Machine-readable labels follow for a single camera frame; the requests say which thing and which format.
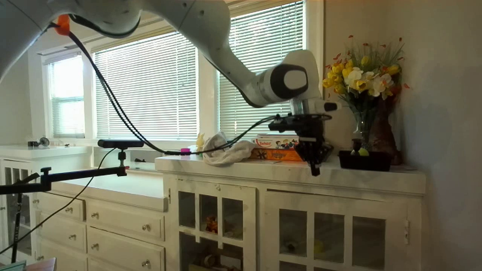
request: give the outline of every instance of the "drawer handle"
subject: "drawer handle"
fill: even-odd
[[[149,263],[149,261],[145,261],[140,267],[151,270],[151,263]]]
[[[145,231],[145,232],[151,232],[151,225],[145,225],[145,226],[142,226],[142,231]]]

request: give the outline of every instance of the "white wall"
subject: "white wall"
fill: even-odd
[[[29,61],[21,58],[0,83],[0,145],[30,141]]]
[[[410,89],[396,121],[408,163],[430,175],[427,270],[482,270],[482,2],[327,0],[326,10],[327,61],[350,34],[404,38]],[[350,135],[347,118],[329,138]]]

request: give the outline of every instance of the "window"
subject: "window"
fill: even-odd
[[[229,37],[234,53],[259,74],[279,65],[288,52],[303,49],[303,2],[235,19]],[[220,76],[220,132],[234,138],[265,117],[291,112],[291,105],[250,108],[235,86]],[[267,126],[252,135],[267,133]]]
[[[195,141],[196,49],[180,34],[97,53],[97,65],[124,112],[149,141]],[[134,138],[97,86],[100,138]]]
[[[80,55],[70,56],[47,67],[53,136],[83,139],[86,136],[83,59]]]

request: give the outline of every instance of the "white cloth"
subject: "white cloth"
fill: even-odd
[[[223,133],[219,133],[207,142],[204,151],[214,150],[217,147],[225,145],[226,142],[228,142],[226,136]],[[231,148],[207,153],[204,154],[204,160],[213,166],[228,166],[252,157],[253,148],[255,148],[253,144],[243,141],[243,142],[237,142]]]

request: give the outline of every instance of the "robotic arm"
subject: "robotic arm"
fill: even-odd
[[[274,121],[270,129],[297,132],[299,153],[317,175],[323,160],[324,114],[330,109],[318,89],[312,53],[293,52],[283,64],[253,74],[229,47],[231,16],[223,0],[0,0],[0,80],[62,14],[71,14],[76,23],[106,37],[124,38],[136,31],[142,11],[164,19],[190,40],[252,108],[293,100],[294,115]]]

